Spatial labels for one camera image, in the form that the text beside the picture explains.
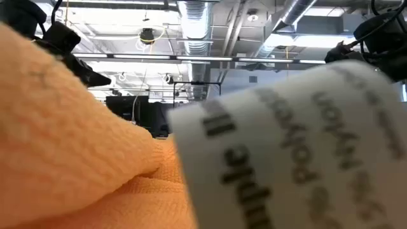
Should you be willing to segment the long ceiling light bar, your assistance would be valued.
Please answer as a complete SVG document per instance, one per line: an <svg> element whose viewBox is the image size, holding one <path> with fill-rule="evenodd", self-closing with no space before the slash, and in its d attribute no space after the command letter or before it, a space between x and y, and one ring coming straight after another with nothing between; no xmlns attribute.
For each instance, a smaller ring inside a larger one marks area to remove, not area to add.
<svg viewBox="0 0 407 229"><path fill-rule="evenodd" d="M213 56L182 56L182 55L148 55L148 54L112 54L112 53L73 53L82 59L129 59L129 60L180 60L205 62L253 62L270 64L325 64L323 60L307 59L264 59L247 57L213 57Z"/></svg>

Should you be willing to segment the white towel care label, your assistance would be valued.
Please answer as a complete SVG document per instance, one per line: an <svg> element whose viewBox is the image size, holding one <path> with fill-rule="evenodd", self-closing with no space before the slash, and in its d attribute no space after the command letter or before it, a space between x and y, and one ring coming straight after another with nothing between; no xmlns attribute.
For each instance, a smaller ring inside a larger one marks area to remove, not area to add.
<svg viewBox="0 0 407 229"><path fill-rule="evenodd" d="M198 229L407 229L407 106L358 61L172 110Z"/></svg>

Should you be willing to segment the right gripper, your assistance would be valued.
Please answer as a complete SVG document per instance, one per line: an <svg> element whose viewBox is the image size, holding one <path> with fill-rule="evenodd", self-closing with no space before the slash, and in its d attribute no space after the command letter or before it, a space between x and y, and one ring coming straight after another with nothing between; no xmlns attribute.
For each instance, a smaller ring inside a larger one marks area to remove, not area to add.
<svg viewBox="0 0 407 229"><path fill-rule="evenodd" d="M361 41L361 53L339 42L327 52L324 61L366 61L392 81L407 80L407 22L402 14L389 11L360 24L354 37Z"/></svg>

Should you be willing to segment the orange towel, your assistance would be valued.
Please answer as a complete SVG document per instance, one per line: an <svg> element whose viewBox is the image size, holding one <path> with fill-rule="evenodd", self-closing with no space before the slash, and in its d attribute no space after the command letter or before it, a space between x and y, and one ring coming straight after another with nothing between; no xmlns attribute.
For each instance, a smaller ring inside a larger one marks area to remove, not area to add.
<svg viewBox="0 0 407 229"><path fill-rule="evenodd" d="M195 229L172 138L0 23L0 229Z"/></svg>

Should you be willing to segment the black round ceiling fixture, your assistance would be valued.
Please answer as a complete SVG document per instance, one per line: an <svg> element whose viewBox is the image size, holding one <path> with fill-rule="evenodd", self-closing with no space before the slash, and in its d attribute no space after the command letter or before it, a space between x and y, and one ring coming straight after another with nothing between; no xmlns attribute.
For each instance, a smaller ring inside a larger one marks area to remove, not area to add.
<svg viewBox="0 0 407 229"><path fill-rule="evenodd" d="M145 45L150 45L155 42L155 37L153 34L154 30L152 28L143 28L139 39Z"/></svg>

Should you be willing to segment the black monitor bank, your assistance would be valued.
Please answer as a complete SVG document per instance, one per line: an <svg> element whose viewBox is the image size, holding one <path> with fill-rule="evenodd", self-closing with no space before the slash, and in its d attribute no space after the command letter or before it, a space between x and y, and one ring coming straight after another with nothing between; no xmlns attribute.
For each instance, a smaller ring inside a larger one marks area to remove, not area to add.
<svg viewBox="0 0 407 229"><path fill-rule="evenodd" d="M171 131L167 111L171 104L150 102L147 95L108 96L106 106L117 116L145 128L153 137L167 137Z"/></svg>

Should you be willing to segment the silver smooth air duct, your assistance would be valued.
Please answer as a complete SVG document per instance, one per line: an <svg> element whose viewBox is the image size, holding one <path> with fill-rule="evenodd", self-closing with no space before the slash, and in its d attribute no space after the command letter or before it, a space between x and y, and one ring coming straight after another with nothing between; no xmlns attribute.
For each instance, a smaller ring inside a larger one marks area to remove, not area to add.
<svg viewBox="0 0 407 229"><path fill-rule="evenodd" d="M264 40L252 57L267 58L278 46L291 46L289 34L295 33L298 22L317 0L286 0L282 10L271 14L263 28Z"/></svg>

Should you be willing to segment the silver ribbed air duct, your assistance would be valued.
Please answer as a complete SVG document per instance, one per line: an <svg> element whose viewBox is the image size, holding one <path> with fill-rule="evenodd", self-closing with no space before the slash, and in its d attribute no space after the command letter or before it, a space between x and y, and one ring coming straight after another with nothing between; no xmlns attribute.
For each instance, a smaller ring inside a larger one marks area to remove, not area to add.
<svg viewBox="0 0 407 229"><path fill-rule="evenodd" d="M212 3L202 1L179 1L177 3L181 15L183 38L193 41L184 43L185 54L191 56L208 56L210 44L205 40L210 36L212 19ZM188 64L190 81L207 81L206 64ZM207 86L191 87L192 98L202 100L207 95Z"/></svg>

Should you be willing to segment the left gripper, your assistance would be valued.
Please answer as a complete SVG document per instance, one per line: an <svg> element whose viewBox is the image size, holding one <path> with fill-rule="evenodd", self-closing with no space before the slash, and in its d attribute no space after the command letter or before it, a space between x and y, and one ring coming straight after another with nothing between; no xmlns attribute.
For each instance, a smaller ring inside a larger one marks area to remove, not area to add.
<svg viewBox="0 0 407 229"><path fill-rule="evenodd" d="M61 22L54 22L45 32L42 38L34 40L34 43L63 60L66 67L77 76L86 87L100 87L109 85L111 79L96 73L89 65L75 57L72 51L79 44L81 38L70 28Z"/></svg>

